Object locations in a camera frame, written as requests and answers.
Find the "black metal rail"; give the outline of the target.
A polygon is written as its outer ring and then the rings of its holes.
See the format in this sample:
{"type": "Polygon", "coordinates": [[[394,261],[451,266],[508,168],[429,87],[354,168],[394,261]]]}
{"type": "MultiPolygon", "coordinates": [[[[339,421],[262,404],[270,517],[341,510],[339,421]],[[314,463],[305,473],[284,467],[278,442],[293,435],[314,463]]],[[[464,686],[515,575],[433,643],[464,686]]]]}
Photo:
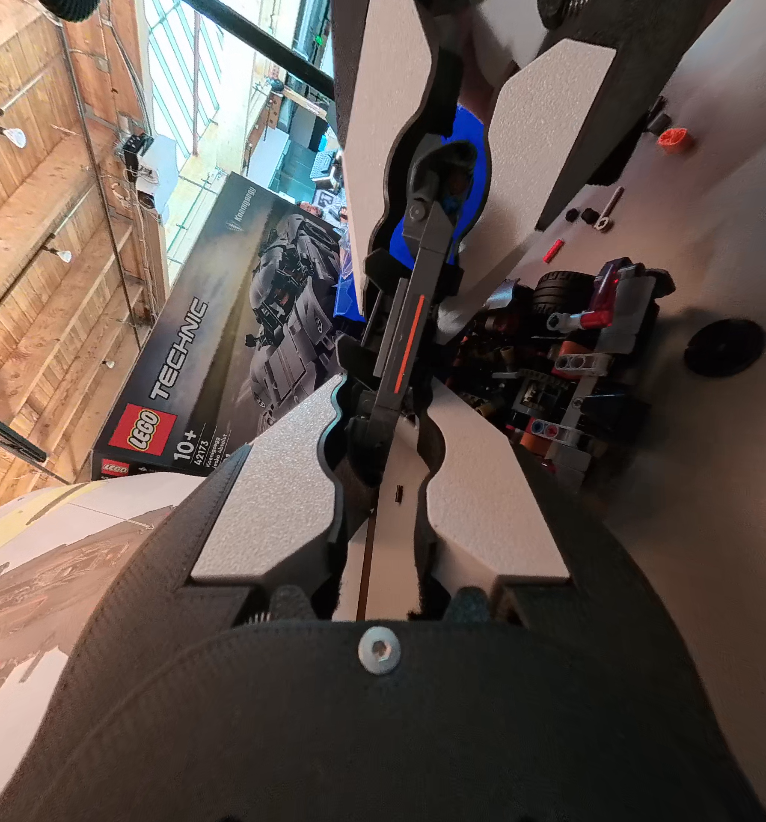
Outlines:
{"type": "Polygon", "coordinates": [[[0,448],[30,464],[43,464],[48,454],[0,421],[0,448]]]}

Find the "white instruction booklet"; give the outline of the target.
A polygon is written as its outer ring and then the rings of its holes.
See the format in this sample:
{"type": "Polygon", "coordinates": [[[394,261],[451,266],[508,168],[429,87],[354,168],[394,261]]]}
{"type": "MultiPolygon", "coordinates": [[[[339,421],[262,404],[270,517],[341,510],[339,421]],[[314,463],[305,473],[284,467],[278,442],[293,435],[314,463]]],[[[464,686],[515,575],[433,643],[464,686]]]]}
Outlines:
{"type": "Polygon", "coordinates": [[[68,657],[133,554],[202,478],[141,474],[44,488],[0,506],[0,690],[68,657]]]}

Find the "black ribbed round fixture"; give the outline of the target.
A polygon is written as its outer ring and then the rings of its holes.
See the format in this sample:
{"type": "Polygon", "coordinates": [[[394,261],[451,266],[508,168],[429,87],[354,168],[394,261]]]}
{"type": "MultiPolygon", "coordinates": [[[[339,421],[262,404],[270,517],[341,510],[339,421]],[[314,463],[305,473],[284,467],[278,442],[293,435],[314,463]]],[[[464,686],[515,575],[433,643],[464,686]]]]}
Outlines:
{"type": "Polygon", "coordinates": [[[99,0],[42,0],[38,3],[60,21],[80,23],[99,8],[99,0]]]}

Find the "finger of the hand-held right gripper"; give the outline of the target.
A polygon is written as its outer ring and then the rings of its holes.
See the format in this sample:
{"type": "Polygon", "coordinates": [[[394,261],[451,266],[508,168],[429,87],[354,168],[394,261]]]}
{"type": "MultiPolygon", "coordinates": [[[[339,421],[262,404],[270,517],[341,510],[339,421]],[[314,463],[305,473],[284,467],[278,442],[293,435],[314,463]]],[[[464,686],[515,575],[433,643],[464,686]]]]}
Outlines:
{"type": "Polygon", "coordinates": [[[534,243],[615,56],[613,48],[564,39],[501,87],[484,131],[487,187],[463,237],[459,292],[437,310],[437,343],[460,333],[534,243]]]}
{"type": "Polygon", "coordinates": [[[461,2],[368,2],[344,142],[344,179],[357,303],[371,317],[365,261],[389,250],[409,200],[409,167],[431,127],[420,124],[440,52],[457,72],[461,2]]]}

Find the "black round lego dish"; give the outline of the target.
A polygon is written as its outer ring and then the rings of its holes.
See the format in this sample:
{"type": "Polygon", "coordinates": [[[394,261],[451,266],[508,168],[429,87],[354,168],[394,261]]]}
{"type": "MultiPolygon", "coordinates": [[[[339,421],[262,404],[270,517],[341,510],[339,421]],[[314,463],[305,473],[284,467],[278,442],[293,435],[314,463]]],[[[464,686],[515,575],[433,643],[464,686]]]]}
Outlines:
{"type": "Polygon", "coordinates": [[[700,329],[683,355],[686,368],[704,378],[728,378],[750,368],[764,354],[766,331],[745,318],[726,318],[700,329]]]}

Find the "blue plastic bin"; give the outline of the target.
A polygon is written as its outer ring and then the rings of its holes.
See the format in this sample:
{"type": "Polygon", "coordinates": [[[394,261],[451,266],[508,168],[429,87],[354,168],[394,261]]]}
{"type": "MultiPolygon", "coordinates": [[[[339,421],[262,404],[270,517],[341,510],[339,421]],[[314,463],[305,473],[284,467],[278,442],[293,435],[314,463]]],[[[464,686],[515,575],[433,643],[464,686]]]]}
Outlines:
{"type": "MultiPolygon", "coordinates": [[[[453,232],[453,239],[458,240],[463,236],[463,229],[475,220],[481,201],[485,195],[487,176],[487,155],[484,145],[484,127],[482,123],[467,109],[457,106],[453,123],[453,130],[449,138],[443,138],[444,144],[456,141],[467,140],[472,143],[478,152],[475,167],[472,173],[472,188],[465,200],[460,218],[453,232]]],[[[414,256],[403,238],[404,220],[401,219],[389,241],[389,253],[399,262],[409,268],[413,267],[414,256]]],[[[333,317],[336,320],[356,322],[364,324],[365,316],[358,305],[357,289],[354,276],[354,265],[351,251],[351,244],[348,229],[345,229],[343,236],[338,242],[340,248],[340,272],[338,283],[335,287],[335,306],[333,317]]]]}

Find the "dark lego set box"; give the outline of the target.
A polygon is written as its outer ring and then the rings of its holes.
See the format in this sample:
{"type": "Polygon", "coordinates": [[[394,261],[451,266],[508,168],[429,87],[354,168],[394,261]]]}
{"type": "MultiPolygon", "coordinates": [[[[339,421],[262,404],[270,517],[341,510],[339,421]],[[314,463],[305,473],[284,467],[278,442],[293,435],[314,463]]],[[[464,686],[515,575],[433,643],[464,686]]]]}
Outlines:
{"type": "Polygon", "coordinates": [[[206,476],[333,376],[341,232],[230,173],[91,457],[91,478],[206,476]]]}

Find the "person's right hand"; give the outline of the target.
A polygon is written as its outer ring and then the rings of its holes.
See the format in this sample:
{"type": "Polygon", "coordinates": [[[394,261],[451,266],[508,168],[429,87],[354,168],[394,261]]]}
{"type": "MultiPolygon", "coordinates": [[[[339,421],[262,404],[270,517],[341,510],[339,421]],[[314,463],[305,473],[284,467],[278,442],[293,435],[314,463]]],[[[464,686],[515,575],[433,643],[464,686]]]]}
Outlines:
{"type": "Polygon", "coordinates": [[[511,61],[491,50],[480,55],[473,39],[463,47],[463,75],[458,104],[481,123],[487,124],[493,113],[497,89],[505,81],[505,70],[511,61]]]}

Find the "grey lego door panel assembly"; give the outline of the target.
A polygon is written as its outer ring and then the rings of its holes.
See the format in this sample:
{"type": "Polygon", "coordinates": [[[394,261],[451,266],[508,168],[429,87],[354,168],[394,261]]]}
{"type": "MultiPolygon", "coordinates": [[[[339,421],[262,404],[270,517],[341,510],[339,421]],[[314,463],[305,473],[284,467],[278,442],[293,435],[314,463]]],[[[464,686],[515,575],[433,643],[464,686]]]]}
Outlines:
{"type": "Polygon", "coordinates": [[[376,312],[387,309],[376,348],[347,335],[338,338],[338,363],[347,376],[346,456],[353,472],[369,488],[380,485],[395,428],[412,383],[426,331],[432,331],[437,303],[462,279],[450,262],[454,231],[472,190],[478,149],[469,140],[443,143],[429,136],[409,170],[402,236],[413,255],[407,269],[385,249],[366,259],[368,280],[378,290],[376,312]]]}

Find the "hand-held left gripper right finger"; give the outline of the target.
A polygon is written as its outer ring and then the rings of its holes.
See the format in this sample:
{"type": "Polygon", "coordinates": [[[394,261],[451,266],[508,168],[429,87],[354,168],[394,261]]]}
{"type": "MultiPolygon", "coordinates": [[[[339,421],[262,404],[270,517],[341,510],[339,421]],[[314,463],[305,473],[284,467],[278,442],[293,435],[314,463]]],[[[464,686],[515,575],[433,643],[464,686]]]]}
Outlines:
{"type": "Polygon", "coordinates": [[[490,602],[506,585],[569,582],[509,440],[438,379],[430,392],[419,422],[423,574],[450,598],[476,589],[490,602]]]}

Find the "white wall-mounted box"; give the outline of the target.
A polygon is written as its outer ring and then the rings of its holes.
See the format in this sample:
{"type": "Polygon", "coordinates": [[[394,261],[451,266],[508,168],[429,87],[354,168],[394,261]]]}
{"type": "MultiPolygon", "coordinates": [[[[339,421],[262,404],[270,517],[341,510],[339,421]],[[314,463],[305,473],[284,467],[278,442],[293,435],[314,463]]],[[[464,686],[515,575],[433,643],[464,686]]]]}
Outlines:
{"type": "Polygon", "coordinates": [[[141,133],[128,136],[120,151],[138,205],[165,222],[179,178],[177,143],[170,137],[141,133]]]}

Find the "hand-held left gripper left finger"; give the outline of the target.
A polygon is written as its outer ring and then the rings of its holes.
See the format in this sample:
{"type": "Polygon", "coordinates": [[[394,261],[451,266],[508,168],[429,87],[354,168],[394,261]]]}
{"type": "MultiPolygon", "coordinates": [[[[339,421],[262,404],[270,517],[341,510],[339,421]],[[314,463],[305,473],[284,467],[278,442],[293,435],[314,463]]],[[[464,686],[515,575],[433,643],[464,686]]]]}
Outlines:
{"type": "Polygon", "coordinates": [[[252,442],[191,573],[201,585],[320,588],[340,506],[325,441],[340,417],[335,375],[252,442]]]}

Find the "black metal pole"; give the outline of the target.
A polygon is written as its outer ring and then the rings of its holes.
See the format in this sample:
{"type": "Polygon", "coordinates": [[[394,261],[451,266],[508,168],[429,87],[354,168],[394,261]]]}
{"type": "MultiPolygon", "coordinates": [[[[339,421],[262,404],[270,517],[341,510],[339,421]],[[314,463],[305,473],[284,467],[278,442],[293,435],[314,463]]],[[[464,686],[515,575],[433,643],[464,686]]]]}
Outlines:
{"type": "Polygon", "coordinates": [[[268,57],[293,77],[315,89],[329,101],[336,101],[335,82],[331,77],[226,3],[187,1],[187,4],[224,31],[268,57]]]}

